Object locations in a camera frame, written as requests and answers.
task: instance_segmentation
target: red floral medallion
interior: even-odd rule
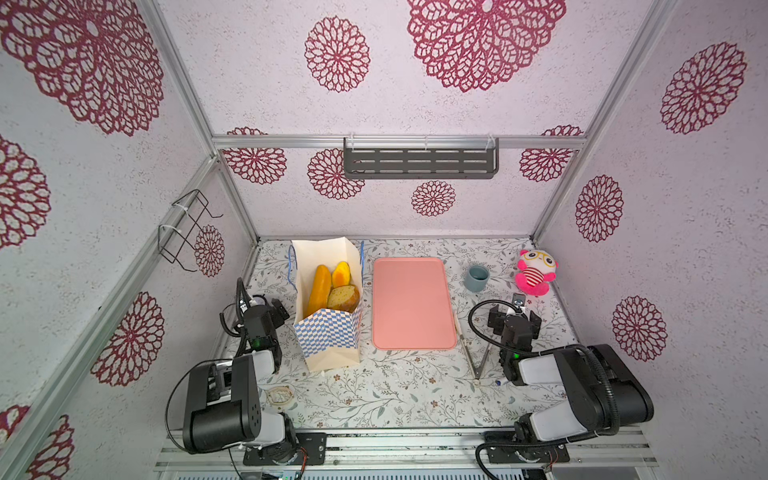
[[[565,0],[408,0],[414,55],[444,87],[488,90],[528,67]]]
[[[338,148],[319,151],[310,159],[306,175],[321,195],[343,200],[357,195],[365,180],[350,180],[344,175],[344,153]]]
[[[667,324],[656,306],[645,298],[623,299],[616,305],[611,322],[621,349],[637,360],[653,360],[667,346]]]
[[[366,38],[349,20],[326,17],[317,22],[304,47],[306,66],[330,91],[349,91],[368,74],[371,58]]]
[[[619,183],[600,175],[588,181],[576,202],[576,226],[591,241],[605,240],[619,226],[624,200]]]
[[[581,135],[584,132],[573,125],[558,125],[544,132],[544,135]],[[520,158],[523,177],[545,182],[560,177],[574,151],[567,148],[528,148]]]
[[[453,206],[456,192],[446,182],[431,180],[419,185],[411,196],[411,206],[425,217],[442,215]]]
[[[238,127],[227,134],[266,135],[249,127]],[[277,182],[286,173],[286,157],[282,148],[228,148],[222,154],[235,174],[255,184]]]
[[[163,310],[141,292],[120,322],[106,348],[91,367],[99,383],[127,386],[145,374],[163,346]]]
[[[714,122],[739,94],[745,70],[744,52],[725,41],[686,60],[661,99],[667,130],[685,135]]]
[[[0,447],[8,440],[29,411],[28,406],[14,405],[0,413]],[[56,430],[45,439],[42,450],[35,456],[27,468],[27,480],[61,480],[69,472],[69,462],[74,453],[72,435],[74,429],[69,425],[69,415],[62,415]]]
[[[0,41],[43,94],[104,133],[148,130],[163,70],[131,0],[0,0]]]
[[[224,265],[224,240],[213,225],[206,225],[194,242],[194,259],[205,276],[216,276]]]
[[[37,234],[51,211],[50,197],[35,159],[0,136],[0,249]]]

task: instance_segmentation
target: plush toy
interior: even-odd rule
[[[555,279],[554,270],[558,263],[543,250],[523,250],[520,252],[515,283],[523,293],[542,296],[549,291],[549,283]]]

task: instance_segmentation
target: striped shirt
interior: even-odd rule
[[[529,286],[537,286],[544,281],[544,275],[532,266],[523,270],[523,275],[525,275],[525,279],[528,281]]]

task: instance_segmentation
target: plush toy's head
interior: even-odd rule
[[[525,266],[532,266],[544,275],[554,273],[558,267],[554,258],[543,250],[523,250],[520,252],[520,259],[525,263]]]

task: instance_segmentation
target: table surface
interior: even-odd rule
[[[280,371],[261,382],[262,407],[269,412],[285,412],[297,428],[423,428],[463,426],[505,426],[527,412],[545,409],[565,398],[560,386],[514,386],[506,382],[498,364],[498,348],[492,346],[480,380],[475,380],[459,343],[447,351],[378,350],[371,341],[372,266],[383,257],[436,257],[445,264],[451,302],[475,363],[479,363],[487,343],[475,337],[467,324],[467,314],[477,302],[489,299],[509,301],[518,292],[514,275],[520,250],[532,248],[526,239],[443,239],[443,240],[364,240],[364,313],[360,334],[358,366],[310,372],[293,331],[296,291],[288,284],[288,240],[268,240],[260,244],[258,260],[248,291],[271,300],[280,299],[291,318],[278,329],[283,349]],[[360,240],[353,243],[359,247]],[[488,286],[472,293],[462,283],[473,264],[485,265],[491,272]],[[534,350],[575,342],[574,333],[562,308],[550,291],[542,297],[529,297],[527,307],[542,318],[539,340]],[[486,335],[487,309],[478,310],[475,325]],[[238,340],[233,339],[228,354],[233,355]],[[293,398],[286,397],[287,386]],[[276,406],[281,400],[288,403]]]

